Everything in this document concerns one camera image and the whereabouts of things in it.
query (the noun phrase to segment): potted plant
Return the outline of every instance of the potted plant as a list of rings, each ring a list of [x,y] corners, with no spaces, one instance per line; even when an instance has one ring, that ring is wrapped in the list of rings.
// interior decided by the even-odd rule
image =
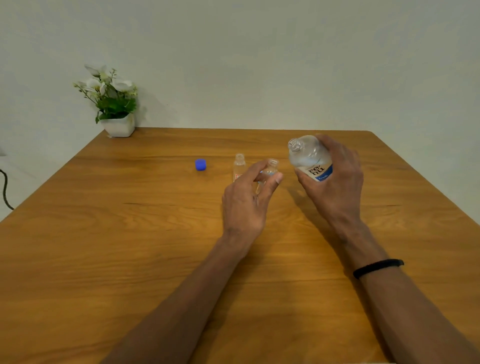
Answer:
[[[135,129],[137,87],[118,78],[115,69],[107,73],[106,66],[96,69],[86,64],[85,68],[94,78],[73,86],[98,108],[95,122],[100,122],[110,136],[130,136]]]

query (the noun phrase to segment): right arm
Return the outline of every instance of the right arm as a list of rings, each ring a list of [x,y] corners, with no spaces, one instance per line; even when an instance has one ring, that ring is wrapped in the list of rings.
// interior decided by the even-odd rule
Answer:
[[[354,269],[388,259],[360,219],[363,174],[359,156],[326,135],[317,136],[329,149],[333,173],[322,182],[296,170],[317,210],[343,242]],[[480,363],[480,352],[399,267],[360,278],[374,317],[398,364]]]

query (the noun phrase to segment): hand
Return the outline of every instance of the hand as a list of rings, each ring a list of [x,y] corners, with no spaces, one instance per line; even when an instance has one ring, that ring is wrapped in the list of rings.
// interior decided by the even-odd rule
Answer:
[[[361,222],[363,172],[360,158],[356,151],[348,149],[327,135],[316,137],[332,156],[332,174],[326,180],[318,182],[300,170],[295,169],[295,173],[320,215],[342,237],[346,226]]]
[[[227,186],[222,197],[223,236],[233,242],[244,257],[253,241],[265,227],[268,203],[273,192],[283,179],[277,172],[270,176],[258,195],[252,191],[252,183],[260,177],[260,171],[268,164],[262,160],[253,164],[248,170]]]

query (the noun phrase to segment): wooden table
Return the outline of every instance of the wooden table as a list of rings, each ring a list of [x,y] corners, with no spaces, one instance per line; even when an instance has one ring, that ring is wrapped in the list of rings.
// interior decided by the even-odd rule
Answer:
[[[287,141],[307,133],[101,133],[0,223],[0,362],[106,355],[220,236],[238,152],[248,164],[278,158],[285,178],[192,363],[384,361],[362,292],[330,246],[336,237],[288,162]],[[480,227],[374,134],[328,133],[360,153],[362,216],[376,237],[480,346]],[[196,158],[206,171],[195,170]]]

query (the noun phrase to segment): white pot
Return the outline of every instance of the white pot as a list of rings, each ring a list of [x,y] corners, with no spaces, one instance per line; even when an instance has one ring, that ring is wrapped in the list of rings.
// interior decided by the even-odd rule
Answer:
[[[133,114],[128,114],[123,119],[105,119],[100,120],[100,122],[112,137],[130,136],[135,130],[135,118]]]

